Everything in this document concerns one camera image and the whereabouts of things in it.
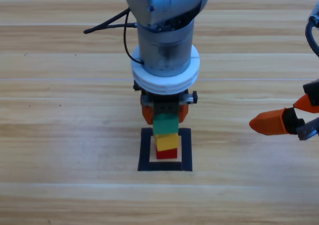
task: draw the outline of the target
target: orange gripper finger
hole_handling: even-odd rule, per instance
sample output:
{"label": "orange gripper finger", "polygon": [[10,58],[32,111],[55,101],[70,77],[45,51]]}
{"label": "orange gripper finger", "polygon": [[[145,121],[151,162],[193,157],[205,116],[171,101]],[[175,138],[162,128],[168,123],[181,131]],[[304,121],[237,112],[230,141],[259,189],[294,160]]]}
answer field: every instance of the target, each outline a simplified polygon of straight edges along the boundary
{"label": "orange gripper finger", "polygon": [[300,109],[309,113],[317,114],[319,113],[319,106],[312,106],[310,103],[309,96],[305,94],[301,97],[295,104],[296,109]]}
{"label": "orange gripper finger", "polygon": [[186,116],[188,114],[188,104],[180,105],[179,107],[179,122],[184,122]]}
{"label": "orange gripper finger", "polygon": [[261,113],[251,120],[249,125],[256,132],[264,135],[288,134],[283,122],[285,110],[286,108]]}

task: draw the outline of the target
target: black tape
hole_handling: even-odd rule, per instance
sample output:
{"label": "black tape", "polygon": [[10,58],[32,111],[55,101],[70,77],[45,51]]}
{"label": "black tape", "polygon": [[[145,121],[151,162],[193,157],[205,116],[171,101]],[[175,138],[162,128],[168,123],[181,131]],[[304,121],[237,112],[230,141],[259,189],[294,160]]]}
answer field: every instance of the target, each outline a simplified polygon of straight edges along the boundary
{"label": "black tape", "polygon": [[191,129],[180,128],[181,162],[150,162],[152,128],[142,128],[138,171],[187,171],[192,172]]}

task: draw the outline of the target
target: wooden table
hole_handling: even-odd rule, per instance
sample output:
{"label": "wooden table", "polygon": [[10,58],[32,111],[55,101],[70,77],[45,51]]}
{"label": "wooden table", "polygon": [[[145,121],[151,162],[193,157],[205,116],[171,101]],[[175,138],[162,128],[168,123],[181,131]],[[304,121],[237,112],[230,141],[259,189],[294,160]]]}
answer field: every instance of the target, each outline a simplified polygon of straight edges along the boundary
{"label": "wooden table", "polygon": [[318,137],[249,127],[319,77],[304,36],[316,2],[209,0],[187,173],[137,171],[147,124],[123,29],[82,33],[125,0],[0,0],[0,224],[319,224]]}

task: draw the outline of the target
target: stacked blocks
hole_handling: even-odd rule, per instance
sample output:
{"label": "stacked blocks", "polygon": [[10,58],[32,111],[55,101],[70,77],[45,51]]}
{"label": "stacked blocks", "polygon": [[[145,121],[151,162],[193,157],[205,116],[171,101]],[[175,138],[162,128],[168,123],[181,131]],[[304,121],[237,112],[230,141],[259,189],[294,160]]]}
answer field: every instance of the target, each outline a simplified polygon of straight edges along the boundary
{"label": "stacked blocks", "polygon": [[154,115],[153,133],[156,141],[157,159],[177,158],[178,125],[178,114]]}

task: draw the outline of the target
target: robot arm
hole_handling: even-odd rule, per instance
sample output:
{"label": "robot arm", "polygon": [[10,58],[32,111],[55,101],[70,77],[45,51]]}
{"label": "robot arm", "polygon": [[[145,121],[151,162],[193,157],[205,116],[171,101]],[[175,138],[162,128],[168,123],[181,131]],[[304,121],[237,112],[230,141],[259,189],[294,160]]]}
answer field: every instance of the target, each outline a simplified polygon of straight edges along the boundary
{"label": "robot arm", "polygon": [[[306,26],[306,38],[313,52],[319,57],[319,47],[315,42],[312,29],[319,28],[319,3],[309,17]],[[319,133],[319,118],[305,123],[298,119],[295,108],[319,113],[319,80],[304,85],[305,95],[302,96],[292,108],[268,111],[259,114],[250,121],[250,127],[264,135],[298,135],[300,140],[307,140]]]}
{"label": "robot arm", "polygon": [[175,18],[193,20],[205,7],[208,0],[127,0],[127,3],[142,26],[154,27],[170,23]]}

